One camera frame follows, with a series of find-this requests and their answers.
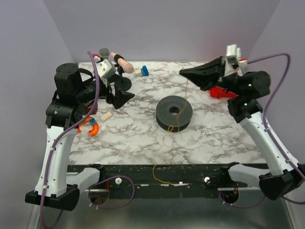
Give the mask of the black cable spool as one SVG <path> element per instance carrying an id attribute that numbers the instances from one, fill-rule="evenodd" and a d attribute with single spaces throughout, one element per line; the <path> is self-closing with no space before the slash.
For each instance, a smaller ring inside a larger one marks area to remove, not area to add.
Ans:
<path id="1" fill-rule="evenodd" d="M 184 130 L 190 124 L 192 116 L 191 104 L 180 96 L 167 96 L 156 106 L 156 121 L 162 129 L 169 132 Z"/>

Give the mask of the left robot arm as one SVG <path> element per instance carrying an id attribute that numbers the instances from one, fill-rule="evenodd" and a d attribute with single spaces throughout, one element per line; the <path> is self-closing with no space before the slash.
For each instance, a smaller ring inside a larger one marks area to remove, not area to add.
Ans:
<path id="1" fill-rule="evenodd" d="M 46 110 L 47 144 L 39 181 L 25 202 L 50 208 L 72 211 L 80 194 L 105 177 L 105 168 L 99 164 L 87 165 L 74 177 L 67 177 L 69 155 L 78 128 L 89 114 L 85 105 L 105 99 L 115 109 L 121 108 L 134 94 L 119 87 L 112 93 L 108 79 L 116 68 L 108 60 L 94 65 L 98 76 L 76 63 L 57 67 L 54 81 L 56 91 Z"/>

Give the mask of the white toy brick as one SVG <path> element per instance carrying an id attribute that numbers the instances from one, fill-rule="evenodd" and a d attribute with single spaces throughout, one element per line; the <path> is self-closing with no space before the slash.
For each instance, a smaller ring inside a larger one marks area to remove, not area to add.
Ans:
<path id="1" fill-rule="evenodd" d="M 105 121 L 109 120 L 111 117 L 112 117 L 112 113 L 110 111 L 108 111 L 108 112 L 104 113 L 100 117 L 100 119 L 101 119 L 102 122 L 105 122 Z"/>

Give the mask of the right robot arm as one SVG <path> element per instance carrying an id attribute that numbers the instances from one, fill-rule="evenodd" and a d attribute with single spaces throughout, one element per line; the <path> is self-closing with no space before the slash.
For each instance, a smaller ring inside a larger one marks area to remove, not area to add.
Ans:
<path id="1" fill-rule="evenodd" d="M 202 91 L 220 87 L 237 95 L 227 101 L 229 114 L 252 138 L 268 169 L 232 162 L 223 167 L 224 174 L 234 182 L 259 188 L 270 200 L 277 200 L 301 186 L 305 166 L 281 143 L 266 119 L 267 108 L 262 108 L 257 101 L 270 94 L 270 75 L 264 71 L 238 75 L 238 70 L 248 64 L 246 59 L 221 56 L 201 66 L 182 69 L 179 74 Z"/>

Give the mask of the blue and white block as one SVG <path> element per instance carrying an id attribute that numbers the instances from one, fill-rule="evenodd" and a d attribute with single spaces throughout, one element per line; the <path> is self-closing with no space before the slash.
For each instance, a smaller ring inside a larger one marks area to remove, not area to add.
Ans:
<path id="1" fill-rule="evenodd" d="M 135 70 L 134 73 L 135 73 L 135 77 L 149 76 L 149 71 L 146 65 L 144 65 L 140 69 Z"/>

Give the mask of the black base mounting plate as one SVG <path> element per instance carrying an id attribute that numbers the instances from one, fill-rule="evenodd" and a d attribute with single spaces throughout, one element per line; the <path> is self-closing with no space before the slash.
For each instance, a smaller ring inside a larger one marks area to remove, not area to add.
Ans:
<path id="1" fill-rule="evenodd" d="M 221 164 L 106 165 L 104 184 L 92 185 L 90 194 L 110 189 L 112 199 L 217 198 L 220 190 L 245 187 L 232 181 Z"/>

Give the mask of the grey mesh microphone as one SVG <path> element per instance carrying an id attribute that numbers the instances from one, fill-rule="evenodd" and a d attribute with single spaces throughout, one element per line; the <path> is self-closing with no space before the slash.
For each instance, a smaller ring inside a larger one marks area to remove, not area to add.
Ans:
<path id="1" fill-rule="evenodd" d="M 100 56 L 100 58 L 101 59 L 108 59 L 109 58 L 109 56 L 110 56 L 110 51 L 109 51 L 109 49 L 108 48 L 105 48 L 105 47 L 103 47 L 103 48 L 101 48 L 100 50 L 99 50 L 99 56 Z"/>

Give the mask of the aluminium frame rail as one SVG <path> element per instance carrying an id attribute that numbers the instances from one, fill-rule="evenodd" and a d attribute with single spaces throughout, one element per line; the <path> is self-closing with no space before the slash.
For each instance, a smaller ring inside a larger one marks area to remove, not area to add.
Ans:
<path id="1" fill-rule="evenodd" d="M 79 183 L 79 181 L 77 181 L 76 177 L 72 177 L 72 176 L 67 176 L 66 181 L 67 181 L 67 184 L 69 184 L 69 185 Z M 207 179 L 204 178 L 203 183 L 206 184 L 206 185 L 208 184 L 208 187 L 212 187 L 212 182 L 210 181 L 210 183 L 207 183 L 206 181 L 207 181 Z M 258 179 L 250 179 L 249 181 L 250 181 L 250 183 L 247 183 L 247 186 L 260 188 Z M 121 184 L 122 179 L 121 178 L 115 178 L 115 183 L 116 184 Z M 182 181 L 179 181 L 178 183 L 170 183 L 170 182 L 166 183 L 165 182 L 165 183 L 161 183 L 161 186 L 164 186 L 164 187 L 169 187 L 169 186 L 182 187 L 182 186 L 188 186 L 190 184 L 194 184 L 194 182 L 191 182 L 191 183 L 184 183 Z"/>

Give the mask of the orange curved track piece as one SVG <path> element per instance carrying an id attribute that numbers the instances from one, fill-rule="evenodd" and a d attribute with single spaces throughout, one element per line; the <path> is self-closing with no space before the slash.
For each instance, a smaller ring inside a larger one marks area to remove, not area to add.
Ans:
<path id="1" fill-rule="evenodd" d="M 85 125 L 85 124 L 90 124 L 89 120 L 92 119 L 92 118 L 93 118 L 93 117 L 89 116 L 88 118 L 85 119 L 84 122 L 82 122 L 81 124 L 79 124 L 77 133 L 80 133 L 80 132 L 81 132 L 81 127 L 82 127 L 83 125 Z M 89 131 L 89 135 L 90 135 L 91 137 L 96 136 L 96 135 L 98 134 L 98 132 L 99 132 L 99 129 L 100 129 L 100 128 L 99 128 L 98 123 L 95 124 L 94 126 L 92 126 L 92 129 Z"/>

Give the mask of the pink wooden microphone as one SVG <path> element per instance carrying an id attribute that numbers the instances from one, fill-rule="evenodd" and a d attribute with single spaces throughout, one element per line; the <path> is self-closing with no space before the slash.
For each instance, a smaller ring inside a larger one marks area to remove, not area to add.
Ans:
<path id="1" fill-rule="evenodd" d="M 125 61 L 125 59 L 114 52 L 110 53 L 110 56 L 114 59 L 114 61 L 122 68 L 125 73 L 131 74 L 134 72 L 134 67 L 131 63 Z"/>

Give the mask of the small blue toy block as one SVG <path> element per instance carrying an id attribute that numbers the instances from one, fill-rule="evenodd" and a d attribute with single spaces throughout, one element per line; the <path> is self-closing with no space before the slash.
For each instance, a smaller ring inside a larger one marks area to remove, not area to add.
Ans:
<path id="1" fill-rule="evenodd" d="M 95 120 L 94 118 L 90 119 L 89 122 L 90 122 L 90 124 L 91 124 L 92 126 L 94 126 L 95 124 L 97 124 L 97 123 L 96 123 L 96 120 Z"/>

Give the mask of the red plastic bin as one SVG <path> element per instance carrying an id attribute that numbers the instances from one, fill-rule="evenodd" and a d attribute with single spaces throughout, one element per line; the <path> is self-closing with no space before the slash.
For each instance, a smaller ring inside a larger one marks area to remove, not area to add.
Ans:
<path id="1" fill-rule="evenodd" d="M 225 90 L 223 88 L 220 88 L 220 87 L 214 87 L 212 88 L 210 91 L 210 96 L 212 98 L 217 98 L 217 99 L 221 99 L 221 98 L 236 98 L 238 95 L 233 93 L 233 92 L 230 92 L 228 90 Z"/>

